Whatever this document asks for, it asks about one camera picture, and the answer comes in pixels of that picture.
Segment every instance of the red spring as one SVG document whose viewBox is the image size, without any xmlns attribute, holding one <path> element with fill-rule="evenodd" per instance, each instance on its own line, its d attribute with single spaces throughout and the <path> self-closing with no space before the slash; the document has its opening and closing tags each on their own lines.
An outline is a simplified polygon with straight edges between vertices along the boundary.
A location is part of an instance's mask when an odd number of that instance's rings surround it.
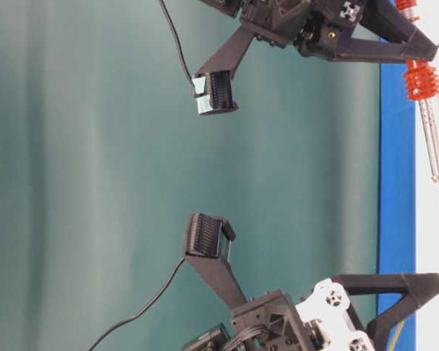
<svg viewBox="0 0 439 351">
<path fill-rule="evenodd" d="M 409 63 L 405 73 L 405 86 L 410 100 L 424 100 L 439 94 L 439 81 L 435 73 L 436 68 L 427 62 L 417 61 L 416 65 Z"/>
<path fill-rule="evenodd" d="M 395 6 L 399 11 L 409 9 L 410 7 L 418 6 L 416 0 L 395 0 Z"/>
</svg>

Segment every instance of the wire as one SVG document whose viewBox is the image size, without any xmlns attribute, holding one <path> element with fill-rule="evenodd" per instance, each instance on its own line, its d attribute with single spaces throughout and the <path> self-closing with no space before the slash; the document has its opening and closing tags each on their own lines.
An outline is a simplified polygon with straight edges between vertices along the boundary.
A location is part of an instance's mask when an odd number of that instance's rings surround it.
<svg viewBox="0 0 439 351">
<path fill-rule="evenodd" d="M 141 316 L 143 313 L 145 313 L 152 305 L 153 303 L 155 303 L 157 301 L 158 298 L 160 298 L 160 296 L 164 293 L 164 291 L 166 291 L 166 289 L 168 288 L 169 284 L 173 281 L 174 276 L 176 275 L 177 271 L 179 270 L 179 268 L 181 267 L 182 263 L 184 263 L 185 258 L 181 258 L 179 260 L 179 263 L 177 263 L 177 266 L 174 268 L 173 273 L 170 275 L 169 279 L 166 281 L 166 283 L 164 283 L 164 285 L 161 287 L 161 290 L 133 317 L 127 318 L 126 320 L 121 320 L 120 322 L 116 323 L 115 325 L 113 325 L 112 327 L 110 327 L 109 329 L 106 330 L 106 332 L 104 332 L 99 338 L 98 340 L 96 340 L 88 349 L 88 351 L 92 351 L 94 350 L 94 348 L 96 348 L 96 346 L 110 333 L 112 333 L 113 331 L 115 331 L 117 328 L 126 325 L 127 323 L 133 322 L 134 320 L 136 320 L 137 318 L 139 318 L 139 316 Z"/>
<path fill-rule="evenodd" d="M 402 333 L 403 326 L 405 325 L 405 321 L 398 323 L 397 330 L 395 331 L 394 337 L 392 338 L 392 341 L 390 343 L 389 351 L 395 350 L 395 345 L 397 345 L 397 341 L 400 337 L 400 334 Z"/>
<path fill-rule="evenodd" d="M 187 64 L 185 63 L 184 53 L 182 52 L 181 40 L 179 39 L 179 36 L 177 34 L 176 27 L 174 26 L 173 20 L 169 15 L 169 11 L 168 8 L 166 7 L 166 4 L 164 3 L 164 0 L 159 0 L 159 1 L 160 1 L 161 9 L 164 12 L 164 16 L 168 21 L 170 31 L 173 34 L 174 42 L 176 43 L 177 53 L 179 55 L 179 59 L 181 60 L 182 69 L 184 70 L 184 73 L 187 76 L 187 80 L 193 86 L 192 76 L 190 75 L 189 69 L 187 68 Z"/>
<path fill-rule="evenodd" d="M 231 340 L 221 347 L 220 351 L 232 351 L 235 350 L 244 341 L 256 336 L 262 336 L 268 333 L 268 329 L 264 325 L 256 325 L 255 327 L 248 327 L 236 334 Z"/>
</svg>

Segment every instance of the robotic arm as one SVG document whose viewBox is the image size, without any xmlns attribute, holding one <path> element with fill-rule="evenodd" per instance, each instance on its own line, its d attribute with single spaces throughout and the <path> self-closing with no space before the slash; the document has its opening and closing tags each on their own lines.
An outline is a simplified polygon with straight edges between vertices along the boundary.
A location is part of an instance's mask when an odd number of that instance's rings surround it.
<svg viewBox="0 0 439 351">
<path fill-rule="evenodd" d="M 438 47 L 389 0 L 201 0 L 241 26 L 195 73 L 200 115 L 236 110 L 231 81 L 254 38 L 329 61 L 431 61 Z M 386 40 L 352 38 L 360 24 Z"/>
<path fill-rule="evenodd" d="M 236 335 L 229 337 L 220 324 L 183 351 L 385 351 L 390 330 L 439 294 L 436 273 L 341 275 L 316 284 L 297 305 L 280 290 L 247 302 L 226 259 L 235 237 L 231 233 L 226 219 L 204 214 L 189 218 L 186 260 L 230 307 Z M 382 293 L 401 298 L 365 328 L 350 296 Z"/>
</svg>

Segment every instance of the teal backdrop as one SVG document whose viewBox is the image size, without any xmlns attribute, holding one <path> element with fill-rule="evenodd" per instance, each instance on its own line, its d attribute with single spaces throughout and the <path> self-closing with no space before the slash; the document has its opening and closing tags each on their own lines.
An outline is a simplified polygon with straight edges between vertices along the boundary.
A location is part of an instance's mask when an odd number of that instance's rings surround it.
<svg viewBox="0 0 439 351">
<path fill-rule="evenodd" d="M 167 5 L 193 72 L 238 26 Z M 0 350 L 87 349 L 158 291 L 192 212 L 231 220 L 248 297 L 375 272 L 378 65 L 254 42 L 234 88 L 238 112 L 197 115 L 158 1 L 0 0 Z M 185 265 L 98 350 L 180 350 L 229 316 Z"/>
</svg>

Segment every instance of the blue strip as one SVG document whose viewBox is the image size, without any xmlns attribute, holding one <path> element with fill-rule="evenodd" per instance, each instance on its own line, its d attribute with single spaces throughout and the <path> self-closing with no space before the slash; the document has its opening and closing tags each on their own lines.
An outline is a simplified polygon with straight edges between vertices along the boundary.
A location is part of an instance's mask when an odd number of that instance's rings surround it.
<svg viewBox="0 0 439 351">
<path fill-rule="evenodd" d="M 416 270 L 415 104 L 406 97 L 406 66 L 380 66 L 380 202 L 378 272 L 414 273 Z M 382 295 L 378 314 L 398 295 Z M 396 350 L 416 349 L 416 320 L 408 319 Z"/>
</svg>

